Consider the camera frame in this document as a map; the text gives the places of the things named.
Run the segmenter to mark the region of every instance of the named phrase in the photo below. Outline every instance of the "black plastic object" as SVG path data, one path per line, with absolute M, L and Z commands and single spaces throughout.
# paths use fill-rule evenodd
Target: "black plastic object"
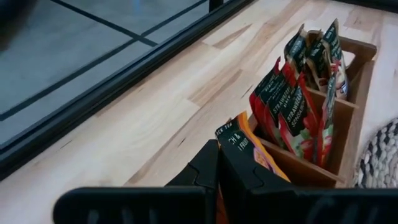
M 229 0 L 18 136 L 0 145 L 0 180 L 251 2 L 253 0 Z
M 398 190 L 300 189 L 221 141 L 220 185 L 234 223 L 396 223 Z
M 0 0 L 0 28 L 17 17 L 30 0 Z
M 209 12 L 214 11 L 216 8 L 222 6 L 224 0 L 209 0 Z
M 335 0 L 398 13 L 398 0 Z
M 214 224 L 218 145 L 208 141 L 179 175 L 158 188 L 80 188 L 53 210 L 55 224 Z

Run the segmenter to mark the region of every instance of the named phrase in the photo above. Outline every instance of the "packet label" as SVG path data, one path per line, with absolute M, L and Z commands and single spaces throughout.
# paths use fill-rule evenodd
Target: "packet label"
M 297 34 L 287 43 L 284 49 L 285 59 L 293 68 L 295 78 L 304 71 L 304 56 L 310 45 L 307 32 L 304 31 L 304 24 L 301 25 Z
M 319 119 L 312 99 L 303 85 L 303 74 L 288 101 L 279 113 L 279 129 L 287 148 L 300 158 L 313 161 L 313 138 L 317 134 Z
M 269 99 L 275 93 L 278 86 L 283 85 L 285 83 L 286 83 L 285 77 L 283 75 L 278 75 L 267 84 L 267 86 L 257 97 L 255 105 L 256 109 L 255 111 L 253 111 L 253 113 L 256 114 L 257 122 L 260 124 L 260 127 L 262 128 L 264 133 L 269 134 L 266 129 L 266 122 L 264 121 L 264 110 L 266 109 Z
M 271 80 L 273 80 L 277 74 L 279 73 L 279 62 L 280 62 L 280 57 L 277 59 L 274 68 L 261 80 L 261 82 L 257 85 L 257 87 L 254 89 L 254 91 L 250 94 L 249 97 L 249 102 L 250 102 L 250 107 L 251 110 L 254 113 L 254 117 L 256 118 L 257 121 L 260 121 L 260 118 L 258 115 L 255 113 L 256 111 L 256 101 L 258 96 L 260 95 L 261 91 L 269 84 Z
M 346 64 L 340 46 L 340 38 L 338 36 L 337 19 L 333 21 L 329 29 L 325 32 L 322 41 L 326 47 L 328 47 L 330 52 L 328 62 L 331 64 L 331 67 L 338 67 L 338 72 L 336 74 L 336 96 L 338 98 L 346 99 L 348 94 L 348 79 L 346 74 Z
M 313 43 L 310 53 L 305 59 L 308 72 L 315 80 L 317 89 L 326 93 L 330 74 L 330 65 L 327 61 L 327 51 L 320 40 Z
M 267 128 L 267 131 L 271 138 L 274 140 L 276 144 L 278 144 L 281 148 L 287 149 L 285 142 L 282 139 L 282 135 L 279 131 L 279 118 L 278 114 L 280 111 L 280 107 L 282 104 L 289 100 L 291 96 L 291 92 L 294 87 L 288 83 L 281 83 L 280 86 L 277 87 L 274 94 L 268 101 L 268 105 L 264 110 L 264 121 Z

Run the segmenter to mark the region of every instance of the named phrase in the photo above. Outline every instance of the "red tea packet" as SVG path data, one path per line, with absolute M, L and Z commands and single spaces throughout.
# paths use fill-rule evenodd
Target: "red tea packet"
M 336 96 L 337 98 L 347 99 L 348 79 L 346 74 L 346 64 L 343 51 L 340 46 L 340 37 L 338 35 L 338 20 L 335 19 L 329 29 L 323 35 L 322 43 L 328 50 L 328 62 L 332 66 L 337 66 L 336 73 Z
M 280 108 L 279 130 L 290 152 L 312 161 L 319 116 L 305 87 L 303 76 L 304 74 L 299 76 L 295 90 Z
M 328 82 L 328 91 L 322 105 L 322 118 L 319 125 L 318 142 L 314 152 L 314 155 L 316 155 L 314 161 L 322 168 L 325 168 L 333 138 L 333 109 L 335 107 L 336 91 L 335 75 L 336 72 L 334 72 Z
M 320 90 L 323 93 L 327 91 L 328 79 L 331 74 L 327 54 L 328 51 L 322 44 L 322 33 L 320 32 L 320 35 L 311 44 L 308 50 L 308 55 L 305 59 L 305 67 L 307 79 L 314 83 L 312 85 L 307 84 L 307 86 Z
M 268 104 L 268 100 L 274 94 L 276 89 L 286 82 L 286 78 L 283 75 L 277 75 L 274 79 L 268 82 L 255 101 L 255 109 L 253 113 L 255 114 L 257 122 L 264 134 L 268 134 L 264 121 L 264 110 Z
M 256 99 L 260 95 L 261 91 L 265 88 L 265 86 L 269 83 L 270 80 L 275 78 L 277 74 L 279 73 L 279 62 L 280 62 L 280 57 L 276 60 L 276 63 L 274 65 L 274 68 L 272 68 L 271 71 L 261 80 L 261 82 L 257 85 L 257 87 L 254 89 L 254 91 L 250 94 L 249 97 L 249 102 L 250 102 L 250 107 L 253 113 L 256 110 Z
M 302 24 L 284 49 L 286 62 L 292 67 L 296 78 L 304 71 L 304 57 L 309 46 L 310 40 L 307 32 L 304 30 L 304 24 Z
M 286 77 L 287 81 L 282 82 L 277 86 L 276 90 L 273 92 L 272 96 L 269 98 L 267 105 L 264 109 L 264 125 L 267 129 L 268 135 L 272 138 L 275 144 L 279 145 L 281 148 L 287 149 L 282 136 L 279 131 L 279 110 L 283 102 L 289 100 L 296 80 L 294 78 L 294 73 L 290 69 L 288 63 L 286 63 L 281 71 L 283 76 Z

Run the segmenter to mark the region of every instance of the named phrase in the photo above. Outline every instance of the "tile floor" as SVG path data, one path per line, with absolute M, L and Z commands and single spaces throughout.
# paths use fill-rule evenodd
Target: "tile floor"
M 0 49 L 0 146 L 208 13 L 207 0 L 36 0 L 29 7 Z

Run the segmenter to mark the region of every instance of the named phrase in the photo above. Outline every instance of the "wooden countertop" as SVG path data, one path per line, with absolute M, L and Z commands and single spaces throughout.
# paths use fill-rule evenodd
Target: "wooden countertop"
M 0 223 L 51 223 L 82 186 L 157 186 L 242 110 L 304 22 L 378 47 L 360 147 L 398 116 L 398 15 L 334 1 L 258 0 L 0 183 Z

